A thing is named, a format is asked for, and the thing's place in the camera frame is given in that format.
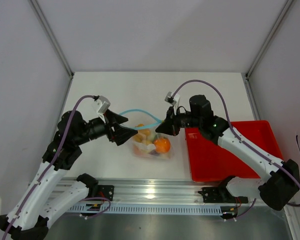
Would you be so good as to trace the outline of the toy orange fruit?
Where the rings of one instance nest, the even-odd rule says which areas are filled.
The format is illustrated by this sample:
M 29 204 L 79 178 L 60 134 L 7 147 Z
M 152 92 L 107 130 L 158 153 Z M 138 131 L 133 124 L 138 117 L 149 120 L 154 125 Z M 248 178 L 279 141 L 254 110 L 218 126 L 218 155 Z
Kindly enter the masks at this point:
M 168 138 L 160 137 L 153 142 L 155 151 L 159 154 L 168 153 L 171 149 L 171 143 Z

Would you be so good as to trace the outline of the yellow toy ginger root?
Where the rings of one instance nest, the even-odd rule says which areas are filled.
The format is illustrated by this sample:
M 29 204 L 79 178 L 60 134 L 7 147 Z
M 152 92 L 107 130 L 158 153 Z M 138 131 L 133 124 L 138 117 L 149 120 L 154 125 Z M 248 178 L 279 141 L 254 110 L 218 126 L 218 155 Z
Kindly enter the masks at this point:
M 145 127 L 145 125 L 143 125 L 143 124 L 138 124 L 135 127 L 136 127 L 138 133 L 141 135 L 144 135 L 147 137 L 152 134 L 152 131 L 149 128 Z

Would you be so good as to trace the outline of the clear zip top bag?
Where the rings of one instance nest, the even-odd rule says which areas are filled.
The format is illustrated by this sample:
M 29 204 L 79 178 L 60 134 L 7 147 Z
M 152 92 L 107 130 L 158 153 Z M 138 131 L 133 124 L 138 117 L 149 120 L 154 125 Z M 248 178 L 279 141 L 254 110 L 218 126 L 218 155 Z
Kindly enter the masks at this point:
M 173 145 L 166 134 L 156 132 L 156 128 L 163 121 L 150 112 L 138 108 L 125 110 L 120 115 L 125 117 L 134 113 L 142 113 L 151 118 L 152 122 L 147 124 L 140 122 L 133 127 L 137 130 L 137 134 L 129 141 L 133 155 L 139 158 L 170 160 L 174 156 Z

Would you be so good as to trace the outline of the white toy eggplant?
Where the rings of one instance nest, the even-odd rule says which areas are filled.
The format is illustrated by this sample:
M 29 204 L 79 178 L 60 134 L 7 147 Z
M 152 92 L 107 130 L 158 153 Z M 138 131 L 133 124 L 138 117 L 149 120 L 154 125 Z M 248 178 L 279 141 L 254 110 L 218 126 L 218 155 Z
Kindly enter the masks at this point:
M 148 136 L 148 139 L 149 139 L 151 142 L 154 142 L 157 138 L 158 138 L 158 133 L 156 133 L 156 132 L 154 132 L 154 131 Z

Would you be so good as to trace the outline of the yellow toy pepper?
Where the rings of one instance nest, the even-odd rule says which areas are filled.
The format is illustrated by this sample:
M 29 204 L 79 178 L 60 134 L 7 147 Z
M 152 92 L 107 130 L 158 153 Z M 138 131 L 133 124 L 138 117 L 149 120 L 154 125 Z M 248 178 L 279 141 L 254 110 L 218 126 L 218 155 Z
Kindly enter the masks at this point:
M 144 136 L 142 134 L 140 134 L 140 133 L 137 133 L 132 138 L 137 143 L 141 143 L 144 140 Z

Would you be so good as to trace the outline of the toy garlic bulb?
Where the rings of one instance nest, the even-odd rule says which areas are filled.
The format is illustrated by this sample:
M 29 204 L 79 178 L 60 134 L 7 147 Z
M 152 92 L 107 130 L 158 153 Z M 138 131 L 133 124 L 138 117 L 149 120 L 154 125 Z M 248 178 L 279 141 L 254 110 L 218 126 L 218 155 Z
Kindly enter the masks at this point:
M 150 141 L 150 140 L 143 140 L 142 142 L 142 147 L 145 149 L 145 150 L 154 150 L 156 147 L 155 145 Z

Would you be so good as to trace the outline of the purple toy onion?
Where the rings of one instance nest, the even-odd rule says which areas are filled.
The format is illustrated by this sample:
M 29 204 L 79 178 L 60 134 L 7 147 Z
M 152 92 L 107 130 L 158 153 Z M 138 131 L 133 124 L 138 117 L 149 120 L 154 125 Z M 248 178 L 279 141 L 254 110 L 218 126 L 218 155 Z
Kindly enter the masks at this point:
M 149 155 L 159 157 L 161 154 L 159 152 L 157 152 L 156 150 L 152 150 L 149 152 Z

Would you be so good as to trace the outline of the orange toy pumpkin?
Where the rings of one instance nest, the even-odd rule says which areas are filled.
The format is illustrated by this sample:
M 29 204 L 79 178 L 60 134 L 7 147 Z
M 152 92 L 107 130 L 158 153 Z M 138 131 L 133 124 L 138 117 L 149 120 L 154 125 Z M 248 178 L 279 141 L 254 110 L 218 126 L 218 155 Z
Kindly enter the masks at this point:
M 141 156 L 143 154 L 138 147 L 134 147 L 133 152 L 137 156 Z

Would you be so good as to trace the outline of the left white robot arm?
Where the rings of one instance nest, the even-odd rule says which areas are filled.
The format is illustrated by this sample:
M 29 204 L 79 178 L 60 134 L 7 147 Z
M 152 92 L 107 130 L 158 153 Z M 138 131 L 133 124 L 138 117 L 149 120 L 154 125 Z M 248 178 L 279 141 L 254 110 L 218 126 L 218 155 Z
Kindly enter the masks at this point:
M 128 121 L 124 116 L 110 110 L 103 116 L 104 119 L 84 121 L 77 110 L 62 115 L 53 141 L 24 196 L 11 212 L 0 215 L 0 230 L 5 236 L 10 235 L 13 240 L 43 240 L 54 222 L 77 202 L 96 197 L 100 201 L 108 200 L 99 194 L 98 180 L 83 173 L 68 190 L 48 201 L 55 186 L 82 154 L 81 145 L 106 136 L 120 146 L 138 133 L 122 126 Z

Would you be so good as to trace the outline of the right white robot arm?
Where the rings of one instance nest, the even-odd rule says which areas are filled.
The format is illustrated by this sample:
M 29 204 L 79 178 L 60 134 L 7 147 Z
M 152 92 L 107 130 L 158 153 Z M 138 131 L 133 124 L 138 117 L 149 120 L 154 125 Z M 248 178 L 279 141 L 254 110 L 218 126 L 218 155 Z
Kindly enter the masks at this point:
M 228 120 L 215 115 L 204 95 L 192 96 L 190 110 L 185 112 L 179 110 L 179 98 L 174 92 L 167 93 L 164 100 L 171 106 L 157 133 L 177 136 L 181 129 L 196 128 L 204 139 L 236 156 L 259 176 L 259 180 L 230 177 L 218 189 L 222 201 L 235 197 L 261 199 L 276 211 L 292 205 L 291 199 L 300 192 L 300 171 L 295 161 L 283 161 L 251 142 Z

